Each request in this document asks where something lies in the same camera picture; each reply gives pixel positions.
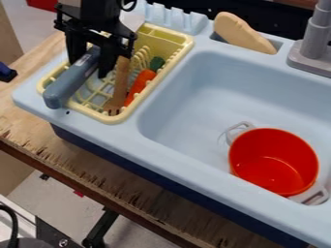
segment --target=black metal frame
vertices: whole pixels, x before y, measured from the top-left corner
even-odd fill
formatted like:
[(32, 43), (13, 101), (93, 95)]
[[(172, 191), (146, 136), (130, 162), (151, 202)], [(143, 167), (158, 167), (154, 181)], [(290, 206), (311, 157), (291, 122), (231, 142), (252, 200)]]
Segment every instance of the black metal frame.
[[(82, 0), (81, 7), (61, 3), (55, 6), (57, 18), (54, 27), (66, 34), (70, 63), (74, 64), (86, 53), (87, 43), (98, 46), (101, 49), (99, 78), (104, 78), (114, 68), (118, 56), (131, 58), (137, 38), (136, 33), (120, 21), (123, 7), (118, 2), (119, 0), (98, 0), (96, 4), (94, 0)], [(111, 36), (105, 37), (91, 30), (106, 31)], [(127, 45), (123, 44), (123, 39), (129, 40)]]
[(112, 224), (114, 224), (119, 214), (107, 208), (104, 208), (104, 211), (104, 215), (82, 241), (81, 244), (85, 248), (105, 248), (104, 236)]

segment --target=wooden table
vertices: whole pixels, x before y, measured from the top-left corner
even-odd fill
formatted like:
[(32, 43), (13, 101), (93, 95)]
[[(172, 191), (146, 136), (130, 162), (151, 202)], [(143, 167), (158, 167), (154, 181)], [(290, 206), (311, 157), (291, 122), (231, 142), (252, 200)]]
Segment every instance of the wooden table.
[(0, 82), (0, 149), (182, 247), (281, 247), (201, 206), (57, 138), (17, 108), (13, 90), (65, 48), (62, 33), (19, 58), (19, 76)]

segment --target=bowl handle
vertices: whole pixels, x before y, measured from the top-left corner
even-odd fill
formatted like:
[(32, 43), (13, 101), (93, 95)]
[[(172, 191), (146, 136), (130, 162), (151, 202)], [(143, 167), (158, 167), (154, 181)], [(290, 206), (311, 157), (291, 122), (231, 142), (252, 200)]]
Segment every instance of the bowl handle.
[[(240, 127), (243, 127), (244, 129), (242, 131), (240, 131), (239, 133), (236, 133), (236, 134), (232, 134), (231, 132), (240, 128)], [(237, 138), (238, 135), (242, 134), (243, 132), (246, 132), (246, 131), (249, 131), (249, 130), (252, 130), (254, 129), (255, 126), (248, 122), (248, 121), (242, 121), (242, 122), (239, 122), (238, 124), (236, 125), (233, 125), (232, 127), (229, 127), (228, 129), (226, 129), (225, 133), (226, 133), (226, 142), (228, 144), (228, 146), (231, 146), (234, 139)]]
[(316, 182), (304, 193), (289, 197), (290, 200), (306, 205), (319, 205), (329, 199), (329, 192), (319, 182)]

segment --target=toy sink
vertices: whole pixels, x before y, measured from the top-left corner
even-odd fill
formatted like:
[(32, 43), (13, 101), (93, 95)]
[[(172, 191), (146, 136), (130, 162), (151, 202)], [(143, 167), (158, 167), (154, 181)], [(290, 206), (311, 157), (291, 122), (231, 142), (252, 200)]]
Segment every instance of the toy sink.
[[(185, 50), (186, 55), (175, 50), (175, 55), (183, 56), (143, 99), (135, 99), (135, 107), (123, 120), (104, 120), (102, 102), (86, 106), (86, 102), (72, 99), (75, 104), (66, 108), (47, 108), (36, 87), (41, 78), (66, 63), (66, 52), (24, 82), (13, 95), (15, 103), (49, 121), (61, 138), (253, 232), (286, 247), (296, 246), (285, 233), (318, 247), (330, 247), (331, 200), (301, 204), (232, 175), (223, 136), (226, 128), (244, 120), (300, 136), (315, 150), (320, 165), (317, 180), (330, 191), (330, 79), (290, 68), (286, 57), (291, 40), (263, 34), (278, 49), (277, 54), (268, 55), (211, 39), (213, 23), (204, 15), (184, 15), (178, 9), (164, 12), (158, 4), (145, 8), (147, 22), (177, 30), (175, 34), (192, 38), (195, 44)], [(173, 22), (163, 21), (159, 13), (169, 13)], [(188, 20), (191, 25), (178, 24)], [(269, 227), (279, 231), (278, 237)]]

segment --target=light blue sink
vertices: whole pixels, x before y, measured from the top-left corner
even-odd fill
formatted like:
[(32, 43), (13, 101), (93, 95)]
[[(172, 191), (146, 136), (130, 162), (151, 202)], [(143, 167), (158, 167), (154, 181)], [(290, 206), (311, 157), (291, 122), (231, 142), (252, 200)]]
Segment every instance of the light blue sink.
[(106, 125), (71, 109), (49, 109), (38, 80), (65, 52), (23, 83), (15, 103), (50, 123), (318, 247), (331, 246), (331, 200), (305, 205), (229, 173), (222, 133), (241, 121), (288, 130), (318, 155), (318, 182), (331, 191), (331, 80), (286, 64), (293, 41), (268, 36), (276, 55), (210, 39), (196, 45), (125, 122)]

